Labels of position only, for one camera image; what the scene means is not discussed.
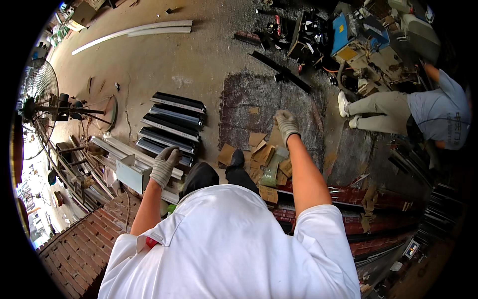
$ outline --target industrial fan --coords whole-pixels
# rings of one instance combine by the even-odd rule
[[[58,81],[55,71],[45,59],[34,59],[23,73],[19,94],[23,134],[35,133],[39,139],[38,152],[25,160],[38,156],[48,144],[56,122],[66,122],[69,117],[82,119],[82,115],[100,120],[111,126],[114,124],[92,114],[105,114],[104,111],[90,110],[79,101],[70,103],[69,95],[58,94]]]

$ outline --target plastic bag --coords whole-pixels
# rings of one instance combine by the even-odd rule
[[[285,148],[278,146],[275,148],[274,156],[272,157],[269,165],[264,171],[264,175],[261,178],[261,185],[275,187],[277,185],[277,169],[279,164],[289,156],[289,151]]]

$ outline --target white sneaker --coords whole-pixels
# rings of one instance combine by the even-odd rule
[[[350,116],[346,111],[345,107],[350,104],[349,101],[347,101],[347,98],[345,97],[345,93],[343,91],[339,92],[338,97],[338,111],[340,112],[340,116],[342,117],[347,117]]]
[[[355,115],[354,118],[348,122],[348,126],[351,129],[357,128],[357,122],[359,121],[359,118],[362,118],[362,117],[360,115]]]

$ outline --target work glove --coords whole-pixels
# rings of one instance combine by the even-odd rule
[[[178,165],[182,158],[183,155],[179,151],[179,146],[169,146],[163,149],[154,159],[150,178],[156,181],[161,189],[164,189],[171,178],[173,168]]]
[[[282,141],[284,141],[285,147],[287,146],[287,139],[292,134],[297,134],[300,137],[299,124],[297,119],[287,110],[277,110],[274,116],[274,124],[279,127],[279,131],[282,134]]]

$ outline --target gray pants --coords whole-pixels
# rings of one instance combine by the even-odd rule
[[[385,115],[360,118],[357,128],[384,133],[407,135],[410,108],[407,94],[398,91],[376,92],[345,107],[350,114],[383,113]]]

